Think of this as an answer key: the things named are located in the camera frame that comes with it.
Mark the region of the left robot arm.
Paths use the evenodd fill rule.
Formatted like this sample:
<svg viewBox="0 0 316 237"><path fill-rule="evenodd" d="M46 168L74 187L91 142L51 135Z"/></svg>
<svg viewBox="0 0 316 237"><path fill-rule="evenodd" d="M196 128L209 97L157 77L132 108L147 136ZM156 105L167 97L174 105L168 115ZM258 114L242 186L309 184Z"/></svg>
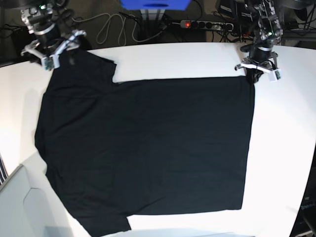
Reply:
<svg viewBox="0 0 316 237"><path fill-rule="evenodd" d="M248 53L235 70L245 69L246 79L255 84L263 74L267 74L269 81L281 79L281 69L277 65L278 54L273 46L279 42L283 30L279 22L274 2L272 0L247 0L245 8L250 12L252 25L250 32L254 34L253 42L240 48Z"/></svg>

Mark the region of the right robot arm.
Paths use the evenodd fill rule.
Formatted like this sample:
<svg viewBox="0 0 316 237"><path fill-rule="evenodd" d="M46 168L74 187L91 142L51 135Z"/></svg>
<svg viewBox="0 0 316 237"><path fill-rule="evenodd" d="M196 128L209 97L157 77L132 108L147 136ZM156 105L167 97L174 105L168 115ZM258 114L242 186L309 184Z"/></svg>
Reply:
<svg viewBox="0 0 316 237"><path fill-rule="evenodd" d="M59 68L59 56L79 48L79 38L86 36L86 31L67 26L66 18L73 13L65 8L67 3L66 0L36 0L20 8L22 22L35 37L24 46L21 55L36 57L46 71Z"/></svg>

